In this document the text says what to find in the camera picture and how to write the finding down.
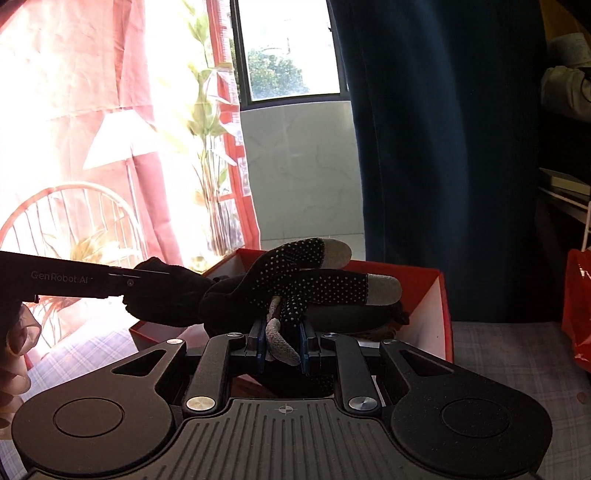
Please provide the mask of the person's left hand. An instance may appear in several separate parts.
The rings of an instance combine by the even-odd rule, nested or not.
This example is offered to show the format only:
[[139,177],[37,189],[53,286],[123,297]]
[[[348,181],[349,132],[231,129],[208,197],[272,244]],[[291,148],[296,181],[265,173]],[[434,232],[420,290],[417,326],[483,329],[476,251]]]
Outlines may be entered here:
[[12,438],[11,425],[23,404],[22,396],[30,389],[26,355],[40,337],[41,325],[30,309],[20,304],[16,323],[4,335],[6,345],[1,348],[1,439]]

